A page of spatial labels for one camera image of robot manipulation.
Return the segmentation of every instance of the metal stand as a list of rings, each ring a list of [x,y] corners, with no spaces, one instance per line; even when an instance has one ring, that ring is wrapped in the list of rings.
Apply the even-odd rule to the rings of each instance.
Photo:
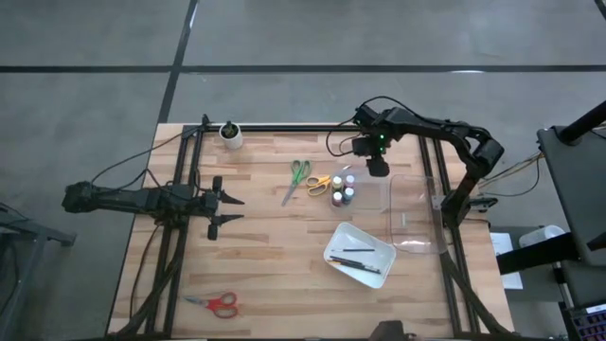
[[[521,271],[537,265],[549,264],[560,260],[578,260],[579,252],[572,233],[564,233],[544,242],[522,247],[499,255],[501,275]]]
[[[606,100],[589,111],[589,113],[572,122],[569,126],[557,130],[556,134],[562,143],[574,146],[579,143],[581,136],[596,128],[604,121],[606,121]]]
[[[71,246],[76,239],[75,234],[67,234],[56,229],[36,224],[24,217],[10,214],[0,210],[0,226],[11,230],[0,235],[0,246],[2,255],[7,252],[8,247],[14,242],[30,243],[31,247],[28,250],[25,261],[20,261],[23,266],[19,266],[19,276],[16,280],[14,291],[9,296],[9,301],[6,304],[5,311],[0,316],[0,340],[13,340],[15,320],[21,314],[24,302],[26,300],[27,289],[31,284],[31,278],[36,265],[40,261],[40,257],[45,249],[47,241],[60,242],[62,246]]]

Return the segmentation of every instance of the scissors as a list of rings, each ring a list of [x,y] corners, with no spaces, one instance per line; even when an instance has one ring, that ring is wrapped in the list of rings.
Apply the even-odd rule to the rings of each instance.
[[[301,181],[310,176],[312,173],[312,163],[309,160],[295,160],[291,163],[291,170],[293,171],[293,182],[291,183],[291,187],[288,189],[288,192],[286,192],[286,196],[282,201],[283,206],[286,205],[286,202],[291,198],[294,190],[301,183]]]
[[[194,296],[186,296],[184,299],[187,302],[207,308],[218,318],[232,318],[238,314],[238,308],[236,308],[238,297],[232,292],[213,299],[201,299]]]
[[[330,176],[310,176],[305,182],[307,184],[307,193],[316,196],[324,193],[330,187]]]

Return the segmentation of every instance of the wire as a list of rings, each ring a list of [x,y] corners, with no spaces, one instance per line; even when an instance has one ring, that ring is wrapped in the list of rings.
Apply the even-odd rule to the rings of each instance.
[[[2,304],[2,308],[0,309],[0,316],[2,316],[4,314],[4,311],[8,307],[9,302],[12,300],[12,297],[15,295],[17,286],[19,285],[19,282],[21,281],[19,279],[19,266],[17,264],[17,249],[15,248],[13,241],[10,242],[9,247],[10,247],[10,250],[12,251],[12,261],[13,261],[13,268],[14,268],[14,272],[15,272],[15,282],[12,285],[12,289],[10,289],[10,294],[7,297],[7,300],[5,300],[4,303]]]
[[[158,231],[160,224],[155,226],[155,229],[151,233],[150,239],[148,243],[145,245],[145,249],[143,249],[143,255],[141,255],[141,263],[139,263],[139,269],[136,271],[136,276],[134,277],[133,290],[131,291],[131,305],[129,309],[129,317],[133,317],[133,308],[134,308],[134,294],[136,291],[136,286],[139,283],[139,277],[141,277],[141,272],[143,271],[143,266],[145,265],[145,258],[148,256],[148,251],[150,250],[150,245],[152,245],[153,237],[155,233]]]
[[[160,183],[158,182],[158,179],[156,179],[156,177],[155,177],[155,175],[153,174],[152,170],[150,170],[150,169],[148,169],[148,168],[145,168],[143,171],[141,171],[141,172],[139,173],[139,175],[137,175],[137,176],[136,176],[136,177],[135,177],[135,178],[134,178],[134,179],[133,179],[131,182],[129,182],[128,184],[126,184],[126,185],[122,185],[122,186],[120,186],[120,187],[118,187],[118,188],[112,188],[112,189],[109,189],[109,190],[105,190],[105,191],[103,191],[103,192],[97,193],[97,195],[101,195],[101,194],[102,194],[102,195],[105,195],[105,194],[109,194],[109,193],[114,193],[114,192],[117,192],[117,191],[119,191],[119,190],[121,190],[121,189],[125,189],[126,187],[128,187],[128,186],[130,186],[130,185],[134,184],[134,183],[135,183],[135,182],[136,182],[138,179],[140,179],[140,178],[141,178],[141,176],[143,176],[143,174],[145,174],[145,173],[149,174],[149,175],[150,175],[150,178],[151,178],[151,180],[154,182],[154,184],[155,184],[155,185],[156,185],[156,186],[157,186],[157,187],[158,187],[158,188],[159,188],[161,191],[165,192],[166,194],[171,195],[171,196],[173,196],[173,197],[175,197],[175,198],[179,198],[179,199],[181,199],[181,200],[186,200],[186,201],[190,201],[190,200],[192,200],[192,198],[186,198],[186,197],[183,197],[183,196],[181,196],[181,195],[175,194],[175,193],[173,193],[173,192],[171,192],[171,191],[167,190],[167,189],[166,189],[166,187],[168,186],[168,183],[172,183],[171,181],[168,181],[168,182],[167,182],[167,183],[166,183],[164,186],[160,185]]]
[[[503,196],[503,197],[516,197],[516,196],[522,196],[527,193],[530,193],[533,189],[535,189],[537,187],[537,185],[539,185],[539,180],[541,180],[541,169],[539,168],[539,160],[540,159],[537,158],[537,160],[535,161],[537,164],[537,180],[534,182],[534,185],[532,185],[531,188],[529,188],[521,193],[515,193],[515,194],[501,194],[501,193],[491,193],[491,192],[484,192],[483,194],[494,195],[494,196]]]
[[[330,149],[330,146],[329,146],[329,137],[330,137],[330,135],[332,134],[332,132],[334,132],[334,129],[336,129],[336,128],[338,128],[338,127],[341,127],[342,125],[344,125],[344,124],[346,124],[346,123],[349,123],[349,122],[351,122],[352,120],[353,120],[353,117],[352,117],[352,118],[350,118],[350,119],[348,119],[347,121],[343,121],[343,122],[341,122],[341,123],[337,124],[337,125],[336,125],[336,126],[333,128],[333,129],[331,129],[331,130],[329,131],[329,133],[328,133],[328,134],[326,134],[326,149],[329,151],[330,155],[332,155],[332,156],[334,156],[334,157],[339,157],[339,156],[344,156],[344,155],[347,155],[347,154],[351,154],[351,153],[353,153],[353,151],[349,151],[349,152],[347,152],[347,153],[335,154],[335,153],[333,153],[333,152],[332,152],[332,150]]]
[[[506,170],[504,170],[504,171],[501,171],[500,173],[498,173],[498,174],[496,174],[496,175],[492,176],[491,178],[488,178],[488,180],[487,180],[487,181],[485,181],[485,182],[483,182],[483,183],[479,184],[479,185],[478,185],[478,187],[479,187],[479,188],[483,188],[483,187],[486,187],[486,186],[488,186],[488,185],[490,185],[490,184],[492,184],[492,183],[494,183],[494,182],[497,182],[497,181],[499,181],[499,180],[503,180],[503,179],[505,179],[505,178],[507,178],[507,177],[509,177],[509,176],[511,176],[511,175],[513,175],[513,174],[515,174],[515,173],[517,173],[517,172],[519,172],[519,171],[524,170],[524,169],[525,169],[525,168],[527,168],[528,166],[532,165],[532,163],[533,163],[534,161],[539,160],[539,159],[541,159],[541,158],[543,158],[543,157],[544,157],[544,156],[543,156],[541,153],[539,153],[538,155],[536,155],[536,156],[532,156],[532,157],[530,157],[530,158],[529,158],[529,159],[527,159],[527,160],[524,160],[524,161],[518,162],[517,164],[515,164],[515,165],[513,165],[513,166],[509,167],[508,169],[506,169]]]
[[[525,162],[532,161],[532,160],[533,160],[535,157],[537,157],[538,155],[541,155],[541,152],[536,152],[536,153],[533,153],[531,156],[527,157],[526,159],[524,159],[524,160],[522,160],[522,161],[520,161],[520,162],[515,163],[513,166],[511,166],[511,167],[509,167],[509,168],[507,168],[507,169],[505,169],[505,170],[502,170],[502,171],[500,171],[500,172],[498,172],[498,173],[494,174],[493,176],[490,176],[490,177],[485,177],[485,178],[484,178],[484,180],[486,180],[486,181],[488,181],[488,180],[492,180],[492,179],[494,179],[495,177],[497,177],[497,176],[499,176],[499,175],[501,175],[501,174],[503,174],[503,173],[506,173],[506,172],[508,172],[508,171],[510,171],[510,170],[512,170],[512,169],[514,169],[515,167],[517,167],[517,166],[519,166],[519,165],[524,164]]]
[[[591,134],[593,134],[593,135],[598,136],[599,138],[606,139],[606,136],[604,136],[604,135],[602,135],[602,134],[598,134],[598,133],[596,133],[596,132],[595,132],[595,131],[593,131],[593,130],[592,130],[592,131],[589,131],[589,132],[590,132]]]
[[[95,175],[95,177],[93,178],[93,180],[91,180],[91,184],[94,184],[94,183],[95,183],[95,181],[96,181],[96,180],[97,180],[97,179],[98,179],[98,178],[99,178],[99,177],[100,177],[102,174],[104,174],[105,172],[107,172],[107,171],[109,171],[109,170],[111,170],[111,169],[113,169],[113,168],[115,168],[115,167],[117,167],[117,166],[120,166],[120,165],[122,165],[122,164],[124,164],[124,163],[127,163],[127,162],[129,162],[129,161],[131,161],[131,160],[133,160],[133,159],[135,159],[135,158],[137,158],[137,157],[141,156],[141,155],[144,155],[144,154],[146,154],[146,153],[151,153],[152,151],[154,151],[154,150],[156,150],[156,149],[158,149],[158,148],[160,148],[160,147],[162,147],[162,146],[164,146],[164,145],[168,144],[168,143],[169,143],[169,142],[171,142],[173,139],[175,139],[175,138],[177,138],[177,137],[179,137],[179,136],[181,136],[181,135],[185,135],[185,134],[187,134],[187,133],[191,133],[191,132],[193,132],[193,131],[195,131],[195,130],[198,130],[198,129],[200,129],[200,128],[202,128],[202,125],[199,125],[199,126],[196,126],[196,127],[194,127],[194,128],[188,129],[188,130],[186,130],[186,131],[184,131],[184,132],[181,132],[181,133],[179,133],[179,134],[177,134],[177,135],[175,135],[175,136],[173,136],[173,137],[169,138],[168,140],[166,140],[166,141],[164,141],[164,142],[160,143],[159,145],[157,145],[157,146],[155,146],[155,147],[149,148],[149,149],[147,149],[147,150],[145,150],[145,151],[143,151],[143,152],[141,152],[141,153],[137,153],[137,154],[135,154],[135,155],[133,155],[133,156],[129,156],[129,157],[125,158],[124,160],[120,161],[120,162],[114,163],[114,165],[112,165],[112,166],[110,166],[110,167],[106,168],[105,170],[100,171],[100,172],[99,172],[97,175]]]
[[[361,134],[362,134],[362,133],[359,133],[359,134],[357,134],[357,135],[355,135],[355,136],[350,136],[350,137],[348,137],[348,138],[344,139],[343,141],[339,142],[339,152],[343,153],[343,149],[342,149],[342,148],[343,148],[343,144],[344,144],[344,143],[346,143],[347,141],[349,141],[349,140],[351,140],[351,139],[354,139],[354,138],[356,138],[356,137],[360,136]]]

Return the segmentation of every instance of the black metal frame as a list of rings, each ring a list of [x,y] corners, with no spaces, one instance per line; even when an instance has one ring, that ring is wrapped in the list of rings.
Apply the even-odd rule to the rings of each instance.
[[[181,137],[181,142],[179,145],[179,152],[177,155],[177,162],[175,164],[175,172],[173,175],[174,184],[181,183],[181,179],[183,177],[183,169],[185,165],[185,157],[187,154],[187,145],[189,141],[195,137],[195,142],[193,146],[193,155],[191,159],[189,176],[187,179],[187,183],[193,186],[194,183],[194,174],[197,168],[199,168],[199,161],[201,157],[201,150],[203,144],[204,133],[217,133],[219,131],[220,125],[218,124],[210,124],[207,126],[201,126],[199,130],[191,131],[196,126],[193,125],[185,125],[183,127],[183,132],[189,131],[187,135],[183,135]],[[259,133],[259,132],[284,132],[284,133],[301,133],[301,132],[310,132],[310,133],[318,133],[318,132],[348,132],[348,133],[356,133],[358,132],[358,128],[353,125],[343,125],[335,127],[334,124],[242,124],[240,125],[243,133]],[[425,171],[425,175],[429,179],[428,190],[436,193],[436,184],[433,181],[433,170],[431,165],[431,160],[429,157],[429,152],[427,149],[427,142],[424,137],[419,137],[419,146],[421,159],[423,162],[423,168]],[[446,170],[446,165],[444,162],[443,153],[441,151],[441,145],[438,142],[435,142],[436,148],[436,156],[437,156],[437,164],[438,164],[438,173],[440,180],[442,182],[442,189],[446,193],[450,190],[450,184],[448,183],[448,174]],[[171,262],[175,262],[176,270],[170,274],[170,287],[169,287],[169,299],[168,299],[168,308],[166,311],[164,324],[161,332],[157,332],[155,330],[155,322],[156,315],[158,309],[158,301],[153,304],[153,307],[148,311],[147,324],[145,326],[144,333],[142,334],[125,334],[120,335],[116,338],[114,335],[106,335],[106,339],[119,339],[119,340],[159,340],[165,338],[171,338],[172,325],[174,322],[174,313],[177,302],[177,294],[179,288],[179,280],[181,277],[181,265],[184,260],[185,255],[185,244],[187,239],[187,226],[188,222],[184,221],[185,227],[181,227],[178,229],[179,234],[177,236],[177,246],[174,251],[174,255]],[[156,266],[156,272],[154,276],[154,282],[152,291],[155,290],[164,290],[167,285],[167,258],[168,258],[168,245],[170,244],[170,240],[172,237],[172,228],[166,228],[162,234],[162,240],[160,244],[160,252],[158,254],[158,263]],[[465,262],[464,256],[460,259],[459,255],[464,255],[463,252],[463,244],[460,239],[460,234],[457,234],[458,238],[453,237],[454,248],[457,254],[457,264],[458,269],[461,272],[461,276],[463,278],[469,278],[469,273],[467,269],[467,264]],[[469,336],[468,332],[463,332],[461,327],[460,316],[458,313],[458,306],[456,303],[455,296],[455,288],[453,286],[453,278],[449,271],[447,271],[448,264],[445,259],[440,257],[440,263],[442,265],[442,276],[444,280],[444,289],[446,292],[446,298],[448,303],[448,310],[451,317],[451,324],[453,326],[453,334],[455,337],[459,335]],[[477,335],[478,339],[484,339],[486,337],[485,334],[480,334],[477,317],[470,303],[467,304],[467,314],[470,319],[470,327],[471,333],[473,335]]]
[[[56,241],[61,246],[72,246],[76,240],[76,234],[64,233],[3,210],[0,210],[0,226],[7,229],[0,233],[1,255],[4,255],[12,242],[31,243],[25,262],[22,262],[22,266],[18,265],[20,275],[15,279],[18,281],[15,283],[14,293],[7,298],[9,301],[6,303],[4,313],[0,316],[0,340],[12,340],[14,322],[19,318],[23,309],[33,272],[42,257],[46,243]]]

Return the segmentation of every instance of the white paper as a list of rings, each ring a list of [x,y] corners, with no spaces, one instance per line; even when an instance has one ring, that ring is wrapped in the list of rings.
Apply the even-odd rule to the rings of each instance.
[[[508,233],[490,233],[490,239],[492,240],[492,247],[494,248],[495,256],[499,256],[513,250],[511,237]],[[520,273],[503,275],[501,276],[501,280],[503,281],[503,287],[505,289],[524,289]]]

